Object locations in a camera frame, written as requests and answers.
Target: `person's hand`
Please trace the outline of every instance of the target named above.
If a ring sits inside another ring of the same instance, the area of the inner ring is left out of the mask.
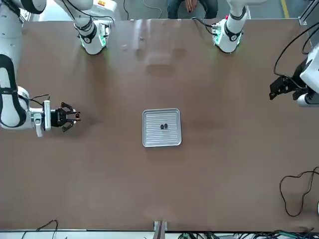
[[[192,11],[192,0],[185,0],[186,9],[188,12]]]
[[[185,0],[186,9],[188,12],[195,10],[198,0]]]

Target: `table surface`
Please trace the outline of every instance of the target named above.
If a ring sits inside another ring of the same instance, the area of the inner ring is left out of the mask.
[[[63,134],[1,130],[0,228],[319,231],[314,180],[303,213],[284,210],[279,181],[318,166],[319,111],[291,95],[269,100],[274,63],[301,28],[296,19],[249,20],[223,54],[192,20],[117,22],[109,49],[90,56],[70,22],[23,28],[18,83],[82,112]],[[279,70],[304,59],[298,40]],[[178,108],[182,144],[145,148],[142,112]],[[283,192],[298,210],[308,178]]]

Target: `metal bracket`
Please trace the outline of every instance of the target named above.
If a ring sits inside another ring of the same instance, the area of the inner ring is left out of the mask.
[[[303,11],[303,13],[298,17],[300,26],[307,25],[306,19],[308,16],[312,13],[314,8],[319,4],[319,0],[313,0],[311,1],[306,9]]]
[[[154,222],[154,237],[153,239],[165,239],[165,231],[167,231],[166,221],[155,221]]]

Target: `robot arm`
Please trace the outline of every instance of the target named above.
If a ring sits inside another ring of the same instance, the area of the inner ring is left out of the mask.
[[[64,103],[56,110],[51,110],[49,100],[41,108],[31,108],[28,92],[16,84],[22,41],[19,7],[41,13],[45,6],[46,0],[0,0],[0,125],[7,129],[35,128],[38,136],[51,126],[67,122],[73,126],[80,120],[79,113]],[[73,114],[76,118],[68,119]]]
[[[213,41],[221,51],[233,52],[239,44],[242,30],[247,19],[247,5],[259,5],[266,0],[227,0],[230,13],[213,26]]]
[[[302,107],[319,107],[319,44],[309,53],[293,76],[278,77],[270,85],[270,100],[280,94],[293,93],[293,99]]]
[[[86,13],[93,6],[93,0],[54,0],[73,20],[74,27],[86,52],[90,55],[100,53],[106,47],[107,37],[110,33],[108,25],[93,21],[92,16]]]

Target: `person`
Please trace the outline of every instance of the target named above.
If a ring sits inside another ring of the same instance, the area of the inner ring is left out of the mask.
[[[185,1],[185,6],[188,12],[193,12],[199,1],[200,4],[203,5],[206,12],[205,18],[211,19],[217,16],[217,0],[168,0],[167,12],[169,19],[178,19],[177,11],[182,1]]]

